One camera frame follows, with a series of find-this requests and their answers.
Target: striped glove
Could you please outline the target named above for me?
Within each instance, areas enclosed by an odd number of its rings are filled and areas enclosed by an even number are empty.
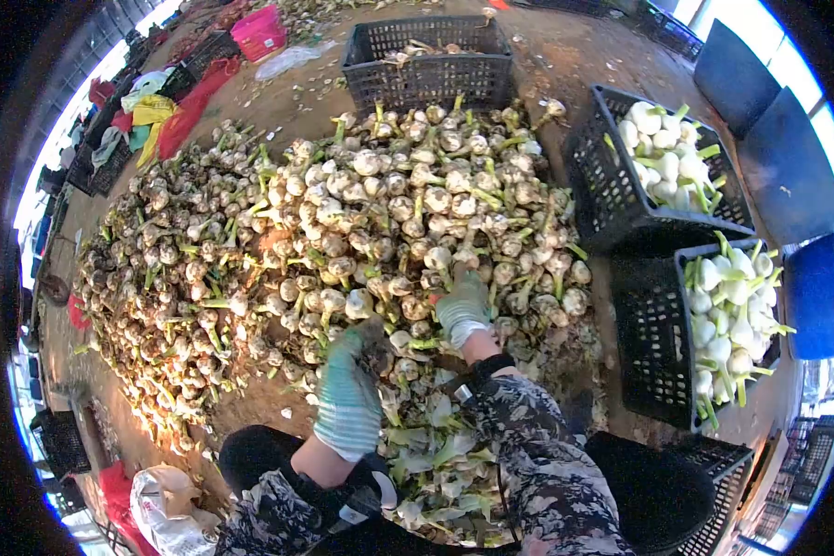
[[[374,380],[358,364],[366,345],[376,345],[367,341],[369,336],[377,334],[383,335],[378,317],[348,328],[328,347],[321,370],[318,418],[312,432],[350,462],[377,450],[383,411]]]
[[[436,315],[451,344],[460,350],[476,330],[490,330],[488,286],[475,271],[455,267],[455,286],[436,302]]]

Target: wristwatch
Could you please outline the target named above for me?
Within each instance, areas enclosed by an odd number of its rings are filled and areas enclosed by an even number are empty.
[[[491,378],[492,374],[508,366],[516,366],[516,360],[509,353],[498,353],[487,359],[473,362],[463,380],[459,384],[452,384],[452,395],[460,404],[467,403],[473,397],[472,389],[478,388]]]

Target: person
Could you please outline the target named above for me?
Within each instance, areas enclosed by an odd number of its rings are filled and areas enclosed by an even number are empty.
[[[359,365],[388,357],[375,316],[329,346],[308,439],[252,425],[224,443],[220,470],[239,501],[219,527],[216,555],[633,554],[619,525],[622,501],[630,506],[631,536],[645,547],[666,548],[700,528],[713,507],[703,470],[607,434],[582,447],[553,398],[497,345],[486,299],[478,274],[458,268],[436,314],[470,365],[455,396],[471,412],[480,442],[499,447],[501,490],[513,530],[521,531],[519,543],[496,549],[433,544],[380,517],[381,508],[395,508],[398,500],[375,453],[382,415],[377,390]],[[653,475],[638,477],[643,470]]]

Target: pink basket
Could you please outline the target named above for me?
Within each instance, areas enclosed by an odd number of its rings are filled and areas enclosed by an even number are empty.
[[[232,38],[249,61],[257,61],[284,46],[287,29],[278,20],[278,7],[266,6],[234,24]]]

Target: leg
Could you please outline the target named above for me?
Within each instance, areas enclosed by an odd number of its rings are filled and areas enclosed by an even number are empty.
[[[621,533],[637,554],[681,543],[712,516],[713,482],[700,466],[607,432],[585,451],[606,476]]]
[[[392,521],[376,518],[346,529],[337,535],[324,539],[310,554],[315,556],[352,556],[368,554],[376,556],[461,556],[466,554],[486,553],[515,554],[499,550],[482,550],[435,544],[409,533]]]
[[[253,424],[233,432],[220,450],[220,473],[232,492],[241,496],[267,471],[290,461],[302,440],[265,425]]]

